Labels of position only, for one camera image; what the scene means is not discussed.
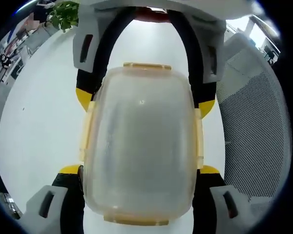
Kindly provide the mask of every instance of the plastic container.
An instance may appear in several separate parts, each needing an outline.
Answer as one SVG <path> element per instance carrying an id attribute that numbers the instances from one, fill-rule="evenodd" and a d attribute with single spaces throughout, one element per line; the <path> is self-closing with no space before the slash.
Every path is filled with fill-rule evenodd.
<path id="1" fill-rule="evenodd" d="M 106 220 L 159 225 L 191 207 L 196 119 L 187 78 L 169 66 L 109 70 L 88 109 L 87 205 Z"/>

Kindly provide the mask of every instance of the potted plant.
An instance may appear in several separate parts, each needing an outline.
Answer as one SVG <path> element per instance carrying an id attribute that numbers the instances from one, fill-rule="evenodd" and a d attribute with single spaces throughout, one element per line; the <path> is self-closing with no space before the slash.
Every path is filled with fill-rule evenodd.
<path id="1" fill-rule="evenodd" d="M 62 29 L 64 33 L 66 29 L 78 26 L 78 7 L 79 4 L 73 1 L 63 1 L 56 4 L 50 13 L 53 26 Z"/>

